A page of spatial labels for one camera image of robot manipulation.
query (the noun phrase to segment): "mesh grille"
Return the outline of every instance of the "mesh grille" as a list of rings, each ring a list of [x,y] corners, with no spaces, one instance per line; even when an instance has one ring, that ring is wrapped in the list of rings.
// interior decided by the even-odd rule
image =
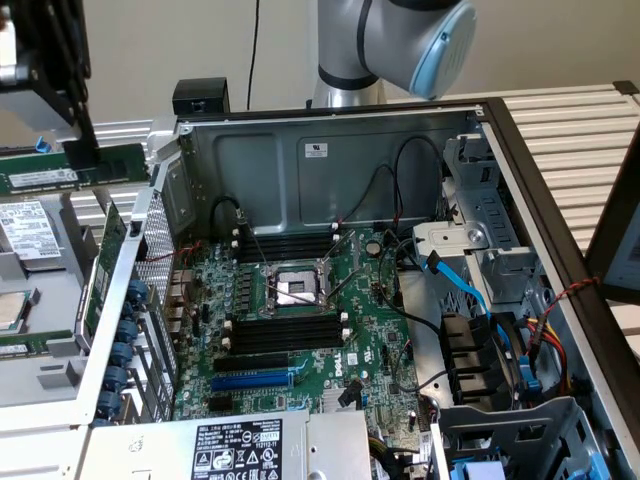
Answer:
[[[149,247],[147,258],[156,258],[172,253],[175,248],[171,240],[169,222],[164,210],[162,195],[154,192],[147,213],[147,226],[144,231]],[[136,270],[140,280],[158,289],[160,303],[164,305],[169,288],[173,257],[168,256],[156,262],[137,262]]]

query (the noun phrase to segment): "black box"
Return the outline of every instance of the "black box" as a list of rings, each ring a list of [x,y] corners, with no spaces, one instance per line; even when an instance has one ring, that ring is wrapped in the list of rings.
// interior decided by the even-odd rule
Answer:
[[[173,92],[173,113],[178,117],[229,113],[226,77],[180,80]]]

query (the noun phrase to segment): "yellow wire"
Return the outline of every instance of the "yellow wire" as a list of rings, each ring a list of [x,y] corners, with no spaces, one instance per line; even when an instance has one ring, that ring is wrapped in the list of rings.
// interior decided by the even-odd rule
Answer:
[[[533,324],[537,324],[538,320],[535,318],[530,318],[529,319],[529,323],[533,323]],[[560,345],[562,345],[562,342],[560,342],[560,337],[558,337],[558,334],[556,333],[556,331],[553,329],[553,327],[551,326],[551,324],[547,321],[547,324],[545,325],[545,330],[548,330],[549,334],[555,338],[558,343]],[[569,390],[571,390],[571,377],[569,377],[569,369],[567,369],[567,378],[566,378],[566,382],[567,382],[567,388]]]

